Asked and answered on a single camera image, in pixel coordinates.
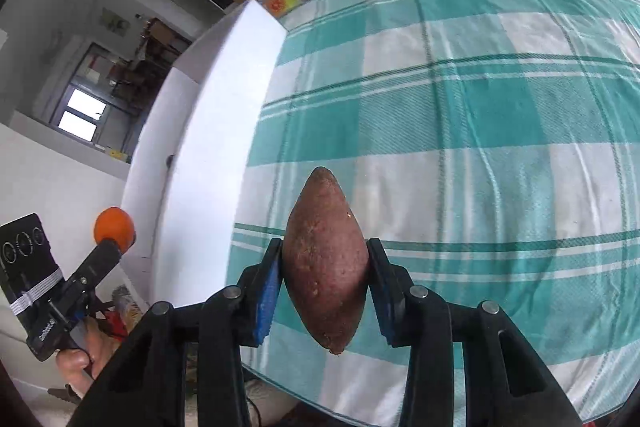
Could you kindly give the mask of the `person left hand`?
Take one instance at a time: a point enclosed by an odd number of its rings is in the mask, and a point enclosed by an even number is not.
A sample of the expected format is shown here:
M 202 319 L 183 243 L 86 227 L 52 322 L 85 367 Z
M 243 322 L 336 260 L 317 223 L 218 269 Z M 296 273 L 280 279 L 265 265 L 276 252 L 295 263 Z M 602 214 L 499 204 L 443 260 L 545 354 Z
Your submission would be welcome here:
M 102 369 L 107 366 L 120 342 L 106 335 L 92 317 L 85 319 L 85 348 L 58 351 L 55 364 L 62 378 L 79 398 L 83 398 Z

